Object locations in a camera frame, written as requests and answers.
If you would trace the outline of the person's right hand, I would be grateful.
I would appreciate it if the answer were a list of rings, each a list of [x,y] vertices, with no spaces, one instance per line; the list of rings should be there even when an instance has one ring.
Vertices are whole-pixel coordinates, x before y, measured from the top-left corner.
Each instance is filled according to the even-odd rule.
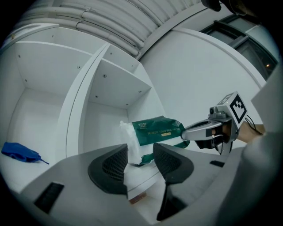
[[[212,135],[221,134],[225,143],[229,142],[231,135],[231,125],[223,124],[222,126],[212,129]]]

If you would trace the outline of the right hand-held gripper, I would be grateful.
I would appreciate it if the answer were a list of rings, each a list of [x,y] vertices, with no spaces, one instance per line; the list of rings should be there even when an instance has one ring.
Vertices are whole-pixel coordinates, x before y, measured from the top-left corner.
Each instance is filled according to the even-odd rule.
[[[216,106],[210,108],[208,119],[187,126],[181,133],[181,138],[196,141],[200,149],[215,149],[220,155],[229,154],[247,113],[239,93],[230,93]],[[227,143],[224,142],[221,134],[212,135],[212,129],[223,124],[231,125],[230,140]]]

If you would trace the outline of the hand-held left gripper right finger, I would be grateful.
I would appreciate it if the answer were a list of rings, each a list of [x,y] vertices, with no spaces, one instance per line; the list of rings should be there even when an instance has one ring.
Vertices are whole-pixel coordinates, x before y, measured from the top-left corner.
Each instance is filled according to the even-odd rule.
[[[165,180],[157,220],[162,223],[216,223],[242,151],[243,148],[236,148],[222,156],[154,144],[154,161]]]

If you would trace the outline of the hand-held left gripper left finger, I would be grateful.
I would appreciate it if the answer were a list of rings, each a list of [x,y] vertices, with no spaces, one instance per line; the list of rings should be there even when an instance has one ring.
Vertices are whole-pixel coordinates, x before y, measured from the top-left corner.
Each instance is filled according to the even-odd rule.
[[[65,158],[27,185],[21,195],[52,220],[70,226],[144,226],[128,201],[127,145]]]

